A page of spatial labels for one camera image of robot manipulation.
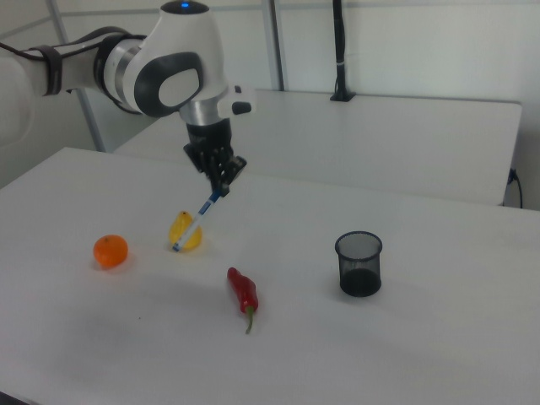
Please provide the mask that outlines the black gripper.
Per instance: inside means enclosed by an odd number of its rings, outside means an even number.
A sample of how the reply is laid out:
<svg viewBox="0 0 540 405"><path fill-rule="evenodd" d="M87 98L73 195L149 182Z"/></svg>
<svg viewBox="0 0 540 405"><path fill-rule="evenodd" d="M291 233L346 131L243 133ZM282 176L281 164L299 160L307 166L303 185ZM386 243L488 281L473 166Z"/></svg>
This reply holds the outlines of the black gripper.
<svg viewBox="0 0 540 405"><path fill-rule="evenodd" d="M187 124L186 128L189 143L184 151L196 169L208 177L212 190L225 197L246 167L246 161L235 155L232 148L230 119L207 126Z"/></svg>

